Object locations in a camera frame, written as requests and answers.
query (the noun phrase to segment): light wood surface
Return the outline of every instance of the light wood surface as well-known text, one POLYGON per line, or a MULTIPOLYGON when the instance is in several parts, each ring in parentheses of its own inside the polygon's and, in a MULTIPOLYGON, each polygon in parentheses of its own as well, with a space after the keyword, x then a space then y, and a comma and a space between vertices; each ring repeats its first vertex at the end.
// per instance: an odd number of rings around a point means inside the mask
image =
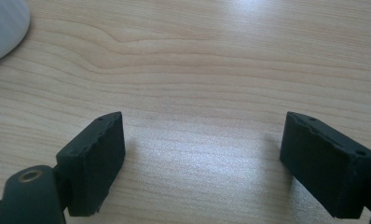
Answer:
POLYGON ((279 161, 287 111, 371 148, 371 1, 27 1, 0 60, 0 199, 23 168, 122 111, 101 212, 67 223, 333 219, 279 161))

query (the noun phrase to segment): white cup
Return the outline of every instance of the white cup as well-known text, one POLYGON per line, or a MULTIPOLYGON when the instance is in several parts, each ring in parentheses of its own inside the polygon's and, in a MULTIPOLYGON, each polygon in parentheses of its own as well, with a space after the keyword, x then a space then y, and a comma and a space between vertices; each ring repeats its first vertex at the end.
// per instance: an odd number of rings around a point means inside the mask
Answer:
POLYGON ((0 0, 0 58, 26 35, 30 14, 24 0, 0 0))

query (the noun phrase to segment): black foam block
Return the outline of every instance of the black foam block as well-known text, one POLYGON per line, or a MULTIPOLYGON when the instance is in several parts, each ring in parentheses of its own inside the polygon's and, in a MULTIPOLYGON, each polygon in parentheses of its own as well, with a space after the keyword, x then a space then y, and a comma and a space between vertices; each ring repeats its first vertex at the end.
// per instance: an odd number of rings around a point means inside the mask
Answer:
POLYGON ((70 181, 71 216, 91 216, 108 195, 125 157, 121 112, 94 120, 58 154, 58 169, 70 181))
POLYGON ((370 149, 315 118, 288 112, 281 161, 331 216, 360 217, 370 149))

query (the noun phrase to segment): black object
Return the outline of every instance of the black object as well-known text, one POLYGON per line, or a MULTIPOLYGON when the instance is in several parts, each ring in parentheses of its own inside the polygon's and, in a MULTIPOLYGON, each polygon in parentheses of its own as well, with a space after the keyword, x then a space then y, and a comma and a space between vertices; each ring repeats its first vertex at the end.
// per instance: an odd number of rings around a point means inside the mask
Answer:
POLYGON ((57 154, 57 166, 13 175, 0 202, 0 224, 66 223, 99 211, 125 157, 121 112, 94 120, 57 154))
POLYGON ((281 161, 331 216, 371 210, 371 150, 325 123, 288 112, 281 161))

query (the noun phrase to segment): hole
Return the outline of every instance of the hole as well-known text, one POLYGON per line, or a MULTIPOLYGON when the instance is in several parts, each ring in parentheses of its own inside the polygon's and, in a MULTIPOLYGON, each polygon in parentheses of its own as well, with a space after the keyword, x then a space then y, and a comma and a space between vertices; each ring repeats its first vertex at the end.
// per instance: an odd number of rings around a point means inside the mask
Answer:
POLYGON ((31 170, 20 175, 20 177, 18 177, 18 181, 20 181, 21 183, 31 182, 36 180, 42 174, 43 172, 41 172, 40 170, 31 170))
POLYGON ((357 153, 357 155, 360 155, 360 156, 365 156, 366 155, 365 152, 360 151, 360 150, 357 150, 356 153, 357 153))

